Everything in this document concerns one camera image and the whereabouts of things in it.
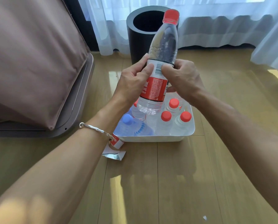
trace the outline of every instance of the white plastic tray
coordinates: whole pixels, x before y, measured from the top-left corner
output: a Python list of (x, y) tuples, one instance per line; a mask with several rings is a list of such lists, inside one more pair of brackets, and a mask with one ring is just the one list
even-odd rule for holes
[(195, 131), (195, 123), (194, 123), (192, 107), (187, 102), (184, 105), (186, 106), (185, 111), (188, 111), (192, 115), (192, 118), (188, 124), (188, 133), (186, 135), (184, 136), (124, 136), (118, 138), (121, 139), (123, 142), (179, 142), (185, 136), (192, 135)]

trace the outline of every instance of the left hand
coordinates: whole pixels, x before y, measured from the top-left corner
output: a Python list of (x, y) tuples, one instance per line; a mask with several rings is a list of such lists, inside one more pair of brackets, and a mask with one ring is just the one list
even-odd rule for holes
[(121, 72), (113, 97), (118, 97), (126, 102), (126, 107), (130, 108), (137, 101), (144, 84), (154, 69), (153, 64), (148, 64), (145, 68), (148, 54), (145, 54), (136, 64)]

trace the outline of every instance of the blue bottle cap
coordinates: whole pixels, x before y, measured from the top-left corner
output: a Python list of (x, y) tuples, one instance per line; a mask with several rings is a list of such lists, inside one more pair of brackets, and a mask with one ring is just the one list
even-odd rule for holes
[(122, 117), (122, 122), (126, 125), (131, 125), (133, 123), (133, 117), (129, 114), (125, 114)]

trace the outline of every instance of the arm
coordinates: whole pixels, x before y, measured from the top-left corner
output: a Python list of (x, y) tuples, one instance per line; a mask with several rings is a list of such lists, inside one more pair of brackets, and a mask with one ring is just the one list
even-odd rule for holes
[(194, 63), (177, 60), (175, 67), (163, 66), (163, 75), (182, 98), (200, 110), (252, 184), (278, 212), (278, 136), (209, 94)]
[[(149, 64), (141, 71), (146, 61), (147, 55), (122, 71), (112, 99), (86, 124), (114, 131), (153, 70)], [(0, 224), (68, 223), (108, 141), (95, 130), (77, 130), (0, 197)]]

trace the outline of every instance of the hand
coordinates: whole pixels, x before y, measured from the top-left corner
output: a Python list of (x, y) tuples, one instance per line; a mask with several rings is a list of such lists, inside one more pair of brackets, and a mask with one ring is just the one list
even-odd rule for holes
[(198, 93), (206, 91), (195, 64), (188, 60), (176, 59), (174, 67), (162, 65), (162, 74), (172, 85), (167, 92), (176, 91), (179, 96), (195, 106)]
[(153, 64), (148, 64), (143, 68), (147, 59), (148, 54), (145, 54), (136, 64), (122, 70), (121, 72), (113, 97), (123, 99), (126, 103), (127, 109), (137, 101), (146, 80), (152, 74), (154, 69)]

